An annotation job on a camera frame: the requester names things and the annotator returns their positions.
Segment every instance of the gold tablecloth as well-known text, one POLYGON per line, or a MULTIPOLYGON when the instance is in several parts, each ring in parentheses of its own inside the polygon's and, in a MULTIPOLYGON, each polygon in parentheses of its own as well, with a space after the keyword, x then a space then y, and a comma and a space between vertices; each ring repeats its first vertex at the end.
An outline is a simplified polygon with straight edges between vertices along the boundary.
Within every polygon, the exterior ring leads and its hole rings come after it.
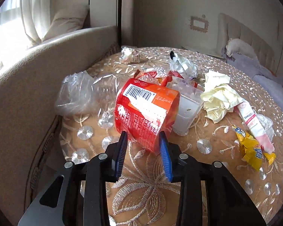
MULTIPOLYGON (((154 68, 169 65, 169 53, 174 51, 188 58, 197 65, 200 83, 204 83, 204 73, 209 69, 227 74, 231 78, 230 86, 241 97, 249 101, 252 108, 273 121, 276 160, 268 165, 263 156, 260 171, 255 171, 241 160, 239 142, 231 125, 243 128, 241 118, 236 113, 228 113, 217 124, 205 117, 201 110, 188 135, 181 137, 171 133, 169 141, 180 146, 197 161, 212 163, 219 160, 224 163, 240 185, 245 188, 262 216, 269 222, 283 204, 283 113, 269 94, 241 71, 218 59, 187 50, 148 47, 138 49, 142 55, 141 63, 125 65, 119 62, 120 54, 109 56, 88 69, 91 76, 108 73, 122 73, 133 76, 136 69, 154 68), (202 154, 197 141, 207 141, 212 145, 212 152, 202 154)), ((94 115, 80 115, 63 118, 60 134, 61 146, 66 160, 71 160, 72 153, 78 148, 88 151, 90 158, 104 152, 102 140, 110 136, 120 136, 113 126, 103 129, 98 125, 99 118, 94 115), (83 126, 93 128, 93 136, 82 140, 77 136, 83 126)), ((129 142, 125 164, 120 180, 113 184, 106 183, 109 215, 118 225, 163 225, 172 226, 176 222, 180 194, 180 184, 167 182, 160 156, 155 156, 142 149, 138 144, 129 142)), ((205 194, 202 196, 204 224, 207 218, 205 194)))

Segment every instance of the round table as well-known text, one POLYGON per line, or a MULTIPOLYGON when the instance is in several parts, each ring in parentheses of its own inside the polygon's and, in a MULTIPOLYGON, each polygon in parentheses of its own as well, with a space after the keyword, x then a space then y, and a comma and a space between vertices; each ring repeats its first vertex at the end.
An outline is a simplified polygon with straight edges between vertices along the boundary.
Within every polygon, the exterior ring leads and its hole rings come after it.
MULTIPOLYGON (((230 76, 230 86, 249 101, 258 114, 272 119, 275 131, 273 144, 277 157, 272 165, 268 165, 263 156, 260 171, 255 171, 241 160, 239 142, 231 129, 232 124, 243 128, 242 120, 236 113, 227 113, 219 123, 214 124, 205 117, 206 112, 201 110, 189 129, 188 135, 181 137, 172 132, 169 137, 169 142, 178 144, 182 152, 193 156, 197 161, 209 164, 216 160, 221 161, 248 193, 266 222, 269 222, 283 204, 283 113, 281 109, 259 84, 219 59, 166 47, 148 47, 138 50, 141 54, 141 63, 121 64, 120 53, 117 53, 94 64, 88 69, 88 73, 93 77, 109 73, 133 76, 136 69, 169 65, 170 51, 174 51, 197 65, 201 83, 204 83, 204 73, 208 70, 230 76), (201 145, 202 142, 211 144, 212 151, 209 154, 203 154, 201 149, 198 149, 197 144, 201 145)), ((87 161, 104 152, 105 145, 116 142, 119 136, 114 126, 107 129, 107 126, 99 124, 97 115, 90 113, 64 117, 60 140, 66 160, 77 161, 78 157, 83 156, 83 159, 87 161), (90 127, 92 132, 88 131, 87 135, 78 134, 78 132, 82 133, 82 129, 90 130, 90 127)), ((207 218, 205 184, 202 184, 202 187, 205 222, 207 218)), ((118 225, 175 225, 180 183, 169 183, 165 178, 160 156, 151 154, 136 143, 128 143, 122 176, 117 183, 106 183, 106 191, 109 215, 118 225)))

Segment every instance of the lavender blanket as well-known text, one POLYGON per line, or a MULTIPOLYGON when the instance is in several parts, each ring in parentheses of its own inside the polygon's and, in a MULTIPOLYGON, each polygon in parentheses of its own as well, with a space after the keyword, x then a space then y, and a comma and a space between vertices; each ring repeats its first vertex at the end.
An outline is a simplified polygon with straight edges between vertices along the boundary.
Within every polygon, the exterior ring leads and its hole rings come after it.
POLYGON ((221 54, 226 62, 259 83, 283 112, 283 79, 273 76, 267 68, 245 55, 234 53, 232 57, 228 57, 225 52, 224 48, 221 54))

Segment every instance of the pillow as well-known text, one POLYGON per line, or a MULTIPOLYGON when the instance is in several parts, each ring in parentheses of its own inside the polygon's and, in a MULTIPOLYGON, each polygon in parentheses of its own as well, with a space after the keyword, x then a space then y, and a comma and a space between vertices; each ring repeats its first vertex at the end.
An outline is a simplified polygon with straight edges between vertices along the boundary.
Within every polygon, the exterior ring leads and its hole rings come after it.
POLYGON ((88 10, 89 8, 85 5, 75 5, 59 10, 42 42, 62 34, 80 30, 83 27, 88 10))
POLYGON ((252 48, 251 45, 247 44, 246 42, 240 39, 232 39, 230 38, 228 44, 225 46, 227 52, 226 55, 228 57, 232 57, 233 53, 239 53, 245 55, 251 59, 254 59, 258 62, 258 57, 252 48))

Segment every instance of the orange snack wrapper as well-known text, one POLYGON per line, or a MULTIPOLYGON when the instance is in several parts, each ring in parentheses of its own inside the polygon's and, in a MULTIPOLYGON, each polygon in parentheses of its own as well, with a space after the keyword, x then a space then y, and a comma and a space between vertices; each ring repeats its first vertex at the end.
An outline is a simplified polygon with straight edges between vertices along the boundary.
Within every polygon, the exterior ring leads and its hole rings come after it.
POLYGON ((130 140, 137 141, 156 155, 158 135, 167 137, 175 122, 180 94, 178 91, 138 79, 129 79, 118 93, 115 106, 115 127, 126 131, 130 140))

